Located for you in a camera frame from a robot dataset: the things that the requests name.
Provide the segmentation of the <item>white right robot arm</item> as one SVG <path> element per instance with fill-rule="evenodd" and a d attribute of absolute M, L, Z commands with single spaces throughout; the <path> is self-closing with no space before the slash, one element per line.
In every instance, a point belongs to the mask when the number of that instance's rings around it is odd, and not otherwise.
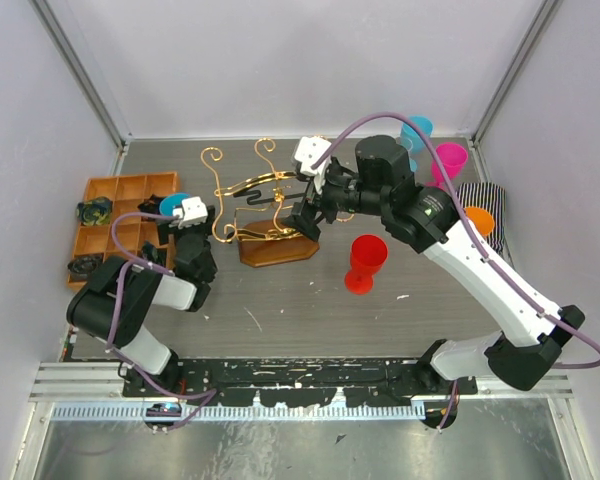
<path fill-rule="evenodd" d="M 448 193 L 418 184 L 408 151 L 392 137 L 360 140 L 355 171 L 335 157 L 318 161 L 330 145 L 319 136 L 297 143 L 291 162 L 308 186 L 284 225 L 316 241 L 319 222 L 332 223 L 340 212 L 377 216 L 392 237 L 446 270 L 494 318 L 496 333 L 438 340 L 426 351 L 418 370 L 424 390 L 439 394 L 454 380 L 489 374 L 517 390 L 531 390 L 555 367 L 584 313 L 535 291 L 472 223 L 463 223 L 463 210 Z"/>

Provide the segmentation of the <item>gold wire wine glass rack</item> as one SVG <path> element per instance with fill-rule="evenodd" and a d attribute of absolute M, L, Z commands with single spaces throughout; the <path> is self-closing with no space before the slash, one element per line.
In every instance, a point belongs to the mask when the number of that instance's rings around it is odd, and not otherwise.
<path fill-rule="evenodd" d="M 202 164 L 213 174 L 213 195 L 218 201 L 218 212 L 211 223 L 211 234 L 222 244 L 235 245 L 241 263 L 253 268 L 308 260 L 320 249 L 318 242 L 282 223 L 283 214 L 292 208 L 291 202 L 302 195 L 288 192 L 288 182 L 296 178 L 297 174 L 277 169 L 270 160 L 269 155 L 276 148 L 276 141 L 271 138 L 256 140 L 253 150 L 268 165 L 269 171 L 231 186 L 221 184 L 219 173 L 214 167 L 223 159 L 223 151 L 210 146 L 200 153 Z M 246 204 L 236 207 L 232 221 L 218 231 L 219 221 L 225 211 L 225 200 L 229 197 L 243 198 Z"/>

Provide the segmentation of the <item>light blue wine glass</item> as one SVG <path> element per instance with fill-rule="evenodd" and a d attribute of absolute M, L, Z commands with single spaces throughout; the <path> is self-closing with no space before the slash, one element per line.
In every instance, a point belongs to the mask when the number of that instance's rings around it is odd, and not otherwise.
<path fill-rule="evenodd" d="M 409 121 L 413 123 L 427 138 L 430 137 L 434 130 L 433 122 L 426 116 L 413 115 L 409 117 Z M 409 138 L 413 142 L 413 154 L 409 155 L 410 168 L 412 172 L 417 171 L 417 161 L 415 155 L 425 148 L 425 144 L 421 136 L 408 123 L 402 125 L 400 137 L 403 139 Z"/>

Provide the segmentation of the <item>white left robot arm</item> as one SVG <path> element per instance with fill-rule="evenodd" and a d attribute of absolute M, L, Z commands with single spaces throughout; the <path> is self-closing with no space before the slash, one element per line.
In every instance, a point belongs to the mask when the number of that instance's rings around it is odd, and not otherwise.
<path fill-rule="evenodd" d="M 217 265 L 211 252 L 211 224 L 183 229 L 160 226 L 174 237 L 174 268 L 133 264 L 111 256 L 99 266 L 67 307 L 67 322 L 103 342 L 145 373 L 158 396 L 174 393 L 182 381 L 178 355 L 144 325 L 151 306 L 196 312 L 211 291 Z"/>

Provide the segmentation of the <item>clear wine glass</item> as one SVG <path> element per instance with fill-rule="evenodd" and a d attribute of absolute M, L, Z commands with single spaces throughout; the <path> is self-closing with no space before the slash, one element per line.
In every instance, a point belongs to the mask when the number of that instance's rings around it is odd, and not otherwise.
<path fill-rule="evenodd" d="M 413 142 L 409 138 L 403 139 L 401 137 L 396 137 L 395 141 L 398 145 L 401 145 L 409 153 L 409 155 L 413 154 L 414 146 Z"/>

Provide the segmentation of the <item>magenta wine glass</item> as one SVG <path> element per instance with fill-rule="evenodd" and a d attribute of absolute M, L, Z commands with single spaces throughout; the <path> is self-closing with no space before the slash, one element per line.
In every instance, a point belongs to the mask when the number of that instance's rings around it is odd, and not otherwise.
<path fill-rule="evenodd" d="M 453 180 L 465 167 L 468 161 L 468 151 L 465 147 L 451 142 L 445 142 L 435 148 L 438 157 L 441 160 L 444 171 L 450 180 Z M 431 164 L 431 174 L 433 180 L 428 183 L 428 186 L 443 188 L 445 186 L 444 178 L 441 169 L 435 161 Z"/>

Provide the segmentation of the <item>red wine glass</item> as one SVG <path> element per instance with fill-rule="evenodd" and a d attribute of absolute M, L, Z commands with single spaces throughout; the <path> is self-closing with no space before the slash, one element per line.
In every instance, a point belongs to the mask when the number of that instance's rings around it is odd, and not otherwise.
<path fill-rule="evenodd" d="M 353 294 L 365 295 L 373 288 L 373 277 L 388 258 L 386 243 L 375 235 L 356 238 L 350 250 L 350 270 L 344 278 L 346 288 Z"/>

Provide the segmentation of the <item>blue wine glass front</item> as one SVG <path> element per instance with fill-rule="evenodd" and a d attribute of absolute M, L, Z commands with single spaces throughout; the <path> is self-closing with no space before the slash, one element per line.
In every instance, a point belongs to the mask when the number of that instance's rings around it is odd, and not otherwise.
<path fill-rule="evenodd" d="M 192 198 L 187 193 L 174 193 L 162 199 L 159 204 L 159 213 L 171 221 L 182 221 L 188 218 L 187 205 Z"/>

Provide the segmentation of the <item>orange wine glass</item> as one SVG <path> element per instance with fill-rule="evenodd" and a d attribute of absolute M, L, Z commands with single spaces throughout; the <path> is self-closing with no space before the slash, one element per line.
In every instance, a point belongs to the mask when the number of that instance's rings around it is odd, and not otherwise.
<path fill-rule="evenodd" d="M 487 210 L 468 206 L 465 208 L 465 213 L 482 237 L 487 238 L 494 231 L 496 222 Z"/>

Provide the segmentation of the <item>striped cloth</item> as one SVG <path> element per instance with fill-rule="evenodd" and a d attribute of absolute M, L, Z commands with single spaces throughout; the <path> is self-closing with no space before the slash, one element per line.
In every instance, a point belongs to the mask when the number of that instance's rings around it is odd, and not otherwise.
<path fill-rule="evenodd" d="M 484 238 L 498 254 L 504 251 L 505 243 L 505 190 L 494 183 L 462 183 L 457 189 L 457 195 L 464 207 L 480 207 L 487 210 L 495 219 L 494 231 Z"/>

